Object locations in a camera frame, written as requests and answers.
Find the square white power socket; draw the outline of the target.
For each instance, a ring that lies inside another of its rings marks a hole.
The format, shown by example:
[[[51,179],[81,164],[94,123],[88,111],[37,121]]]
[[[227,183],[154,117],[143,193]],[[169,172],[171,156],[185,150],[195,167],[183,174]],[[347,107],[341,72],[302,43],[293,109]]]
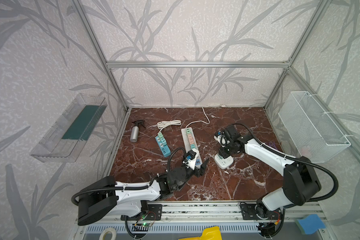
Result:
[[[216,164],[221,168],[221,169],[227,169],[228,167],[230,167],[233,162],[234,159],[232,156],[229,156],[227,158],[223,158],[222,156],[220,156],[219,154],[216,154],[214,156],[214,161],[216,162]]]

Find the long white power strip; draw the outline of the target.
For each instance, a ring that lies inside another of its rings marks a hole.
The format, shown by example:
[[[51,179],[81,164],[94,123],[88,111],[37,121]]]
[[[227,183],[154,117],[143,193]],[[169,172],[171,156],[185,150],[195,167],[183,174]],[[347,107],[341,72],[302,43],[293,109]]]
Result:
[[[181,134],[187,152],[193,149],[198,150],[196,138],[191,127],[181,129]]]

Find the teal power strip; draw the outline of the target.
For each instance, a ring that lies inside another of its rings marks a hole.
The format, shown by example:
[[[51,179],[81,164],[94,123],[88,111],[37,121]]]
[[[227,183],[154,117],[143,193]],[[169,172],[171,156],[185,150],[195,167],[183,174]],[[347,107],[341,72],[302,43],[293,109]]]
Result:
[[[166,157],[169,157],[169,156],[171,155],[171,150],[170,150],[170,148],[169,148],[169,146],[168,146],[168,143],[167,143],[167,145],[164,146],[164,145],[160,142],[160,138],[159,138],[158,136],[156,136],[155,139],[156,139],[156,142],[157,142],[158,145],[159,145],[160,150],[162,151],[163,156],[164,156],[165,158],[166,158]]]

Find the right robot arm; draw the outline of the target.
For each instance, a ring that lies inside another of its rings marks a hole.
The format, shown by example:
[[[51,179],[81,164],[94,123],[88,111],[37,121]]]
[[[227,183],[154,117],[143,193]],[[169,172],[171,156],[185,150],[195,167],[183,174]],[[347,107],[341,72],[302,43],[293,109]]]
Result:
[[[231,124],[215,133],[214,138],[220,144],[215,158],[228,160],[237,154],[247,154],[272,167],[283,177],[281,188],[257,200],[256,209],[259,213],[302,206],[307,202],[323,201],[337,193],[339,181],[333,172],[312,163],[306,157],[297,158],[268,146],[252,131],[247,135],[241,135],[236,129],[237,125],[237,123]],[[330,192],[320,197],[316,196],[322,189],[317,170],[329,175],[333,181]]]

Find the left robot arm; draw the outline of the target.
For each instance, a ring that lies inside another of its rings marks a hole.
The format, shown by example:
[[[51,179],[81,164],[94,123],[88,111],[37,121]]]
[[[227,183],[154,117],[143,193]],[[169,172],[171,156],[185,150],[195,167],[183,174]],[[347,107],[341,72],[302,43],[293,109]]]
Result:
[[[72,203],[78,206],[78,225],[90,225],[108,213],[135,217],[148,209],[148,202],[171,198],[193,176],[202,177],[207,165],[208,160],[199,168],[183,165],[144,183],[122,183],[113,176],[105,177],[72,196]]]

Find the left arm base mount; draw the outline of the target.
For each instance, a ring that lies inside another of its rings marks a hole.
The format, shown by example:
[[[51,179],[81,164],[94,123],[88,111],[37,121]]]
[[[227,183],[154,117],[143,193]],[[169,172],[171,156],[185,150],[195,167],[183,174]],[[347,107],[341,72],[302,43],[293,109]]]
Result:
[[[162,218],[163,205],[162,204],[147,204],[143,206],[142,211],[134,217],[128,217],[129,221],[159,221]]]

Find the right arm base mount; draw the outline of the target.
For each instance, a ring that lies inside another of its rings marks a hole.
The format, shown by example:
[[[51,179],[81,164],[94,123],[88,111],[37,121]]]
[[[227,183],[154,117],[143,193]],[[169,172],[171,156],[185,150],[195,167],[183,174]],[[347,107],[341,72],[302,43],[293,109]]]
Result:
[[[255,203],[240,202],[239,207],[243,220],[252,221],[279,221],[281,210],[269,211],[266,207]]]

